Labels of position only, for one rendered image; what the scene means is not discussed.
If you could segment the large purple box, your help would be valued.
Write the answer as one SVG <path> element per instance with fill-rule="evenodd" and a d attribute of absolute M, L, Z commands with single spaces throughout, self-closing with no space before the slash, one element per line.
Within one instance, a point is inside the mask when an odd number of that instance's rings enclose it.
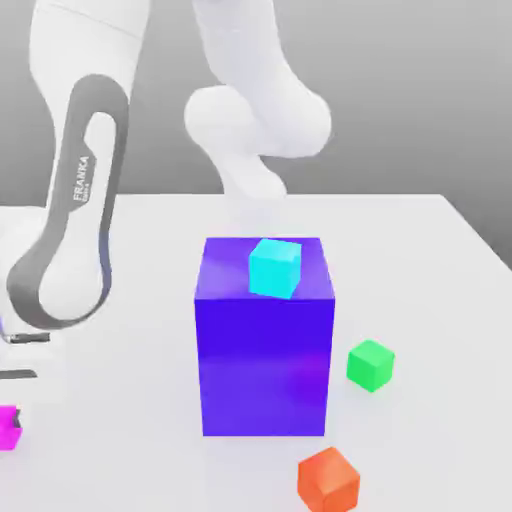
<path fill-rule="evenodd" d="M 205 241 L 194 307 L 206 436 L 325 432 L 335 293 L 320 239 L 298 242 L 301 280 L 280 299 L 249 291 L 257 239 Z"/>

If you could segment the small magenta cube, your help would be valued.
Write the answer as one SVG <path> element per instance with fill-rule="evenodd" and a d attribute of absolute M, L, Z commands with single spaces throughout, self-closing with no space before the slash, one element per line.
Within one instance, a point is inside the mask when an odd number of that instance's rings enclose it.
<path fill-rule="evenodd" d="M 0 406 L 0 451 L 12 451 L 23 432 L 21 428 L 12 426 L 12 419 L 15 412 L 15 405 Z"/>

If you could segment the small cyan cube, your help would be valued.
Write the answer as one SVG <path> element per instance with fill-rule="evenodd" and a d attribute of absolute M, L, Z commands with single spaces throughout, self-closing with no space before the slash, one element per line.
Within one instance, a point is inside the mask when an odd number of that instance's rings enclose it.
<path fill-rule="evenodd" d="M 290 299 L 301 279 L 302 245 L 261 239 L 248 257 L 249 291 L 253 294 Z"/>

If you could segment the small green cube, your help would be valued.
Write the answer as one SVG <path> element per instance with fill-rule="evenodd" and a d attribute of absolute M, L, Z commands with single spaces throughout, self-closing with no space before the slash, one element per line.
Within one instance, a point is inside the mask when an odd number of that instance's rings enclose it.
<path fill-rule="evenodd" d="M 375 392 L 393 375 L 395 353 L 374 340 L 364 340 L 348 354 L 347 378 L 368 392 Z"/>

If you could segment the small orange cube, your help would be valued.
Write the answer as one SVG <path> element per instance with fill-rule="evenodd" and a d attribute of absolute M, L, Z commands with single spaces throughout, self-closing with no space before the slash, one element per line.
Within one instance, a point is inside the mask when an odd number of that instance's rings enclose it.
<path fill-rule="evenodd" d="M 360 474 L 329 447 L 298 464 L 297 491 L 310 512 L 349 512 L 358 504 Z"/>

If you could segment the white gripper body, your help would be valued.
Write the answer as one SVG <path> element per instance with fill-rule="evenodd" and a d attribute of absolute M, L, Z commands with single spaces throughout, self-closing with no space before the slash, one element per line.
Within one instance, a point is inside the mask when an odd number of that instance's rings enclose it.
<path fill-rule="evenodd" d="M 44 357 L 0 355 L 0 400 L 42 400 L 46 384 Z"/>

